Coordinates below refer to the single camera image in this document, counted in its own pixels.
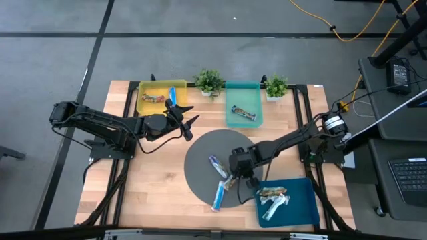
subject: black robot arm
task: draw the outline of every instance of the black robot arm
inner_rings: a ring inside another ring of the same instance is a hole
[[[322,120],[321,130],[316,125],[318,120]],[[246,151],[241,147],[234,149],[229,157],[230,171],[235,178],[249,179],[250,185],[258,189],[259,181],[254,178],[253,171],[256,167],[270,163],[281,151],[306,141],[313,153],[321,153],[328,140],[343,137],[347,130],[347,126],[339,114],[316,115],[313,121],[276,140],[261,141],[249,146]]]
[[[183,113],[193,107],[172,106],[170,99],[165,106],[165,114],[123,118],[73,101],[63,101],[54,105],[49,121],[52,128],[76,127],[95,135],[95,140],[85,140],[92,148],[93,158],[131,159],[141,138],[155,141],[175,129],[181,129],[185,140],[193,138],[191,124],[199,116],[182,122]]]

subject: teal tray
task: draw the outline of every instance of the teal tray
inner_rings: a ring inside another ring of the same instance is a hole
[[[260,196],[255,196],[260,227],[283,227],[320,222],[312,182],[308,178],[262,181],[260,187],[284,187],[287,189],[285,195],[290,196],[289,203],[279,206],[269,221],[264,220],[262,215],[273,203],[269,201],[261,205]]]
[[[232,112],[233,106],[256,114],[255,121]],[[262,124],[260,84],[255,81],[226,81],[226,123],[228,127],[256,128]]]

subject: black keyboard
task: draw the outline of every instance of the black keyboard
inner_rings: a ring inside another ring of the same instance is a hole
[[[427,160],[398,159],[388,162],[405,203],[427,207]]]

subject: wooden tabletop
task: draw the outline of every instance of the wooden tabletop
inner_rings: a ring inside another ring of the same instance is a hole
[[[123,115],[129,81],[112,81],[105,102],[104,111],[117,116]],[[298,128],[292,92],[278,102],[266,102],[262,89],[262,111],[264,123],[257,129],[233,129],[243,133],[257,143],[273,140]],[[308,85],[308,96],[312,114],[326,112],[328,104],[321,85]],[[304,101],[300,97],[303,119],[306,119]],[[150,155],[143,154],[139,148],[131,161],[127,178],[125,195],[121,210],[119,226],[135,228],[168,228],[168,229],[223,229],[223,230],[264,230],[264,231],[312,231],[311,225],[278,227],[262,229],[256,218],[254,200],[232,208],[222,208],[214,213],[211,206],[199,200],[190,190],[185,180],[183,166],[187,150],[203,134],[227,129],[225,122],[225,94],[214,100],[202,97],[196,88],[187,88],[188,105],[194,109],[187,112],[186,119],[200,114],[192,125],[194,138],[186,142],[184,138],[175,139]],[[155,142],[141,140],[144,149],[150,150],[163,143],[171,136],[179,135],[174,131]],[[86,182],[81,194],[75,223],[86,220],[105,195],[111,159],[102,159],[87,172]],[[354,219],[346,182],[342,172],[332,164],[323,164],[324,179],[328,199],[351,227]],[[269,180],[305,177],[304,166],[300,163],[297,147],[282,151],[272,162]],[[317,199],[320,225],[325,228],[324,214]],[[115,199],[111,202],[108,223],[112,222]]]

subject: small green plant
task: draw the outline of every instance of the small green plant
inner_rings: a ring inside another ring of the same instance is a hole
[[[286,94],[286,82],[288,78],[277,76],[270,77],[266,82],[266,91],[268,97],[283,97]]]
[[[224,80],[218,70],[202,69],[199,75],[193,76],[195,86],[206,93],[219,93]]]

